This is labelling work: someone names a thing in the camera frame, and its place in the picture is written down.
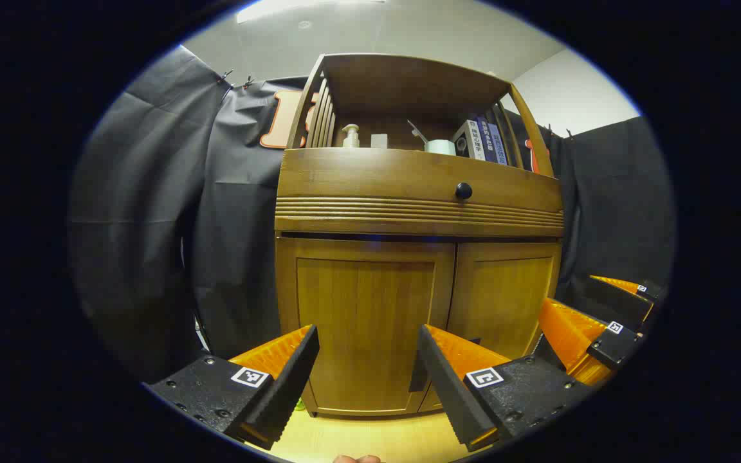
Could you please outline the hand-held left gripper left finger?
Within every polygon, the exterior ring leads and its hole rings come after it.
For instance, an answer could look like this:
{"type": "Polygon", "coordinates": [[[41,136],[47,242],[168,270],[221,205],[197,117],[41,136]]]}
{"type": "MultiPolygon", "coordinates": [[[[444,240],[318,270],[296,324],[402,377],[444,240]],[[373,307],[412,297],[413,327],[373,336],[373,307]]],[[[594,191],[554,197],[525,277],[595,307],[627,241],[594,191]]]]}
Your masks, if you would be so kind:
{"type": "Polygon", "coordinates": [[[306,325],[230,359],[206,354],[150,389],[184,414],[264,450],[280,440],[320,351],[306,325]]]}

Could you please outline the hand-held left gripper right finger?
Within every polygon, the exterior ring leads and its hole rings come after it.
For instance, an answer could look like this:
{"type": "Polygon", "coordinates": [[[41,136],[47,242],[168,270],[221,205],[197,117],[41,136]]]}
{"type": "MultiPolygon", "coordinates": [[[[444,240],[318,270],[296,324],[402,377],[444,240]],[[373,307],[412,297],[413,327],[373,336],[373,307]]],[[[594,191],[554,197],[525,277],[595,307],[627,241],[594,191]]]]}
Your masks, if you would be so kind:
{"type": "Polygon", "coordinates": [[[509,360],[431,325],[419,329],[417,356],[468,451],[523,439],[593,392],[534,355],[509,360]]]}

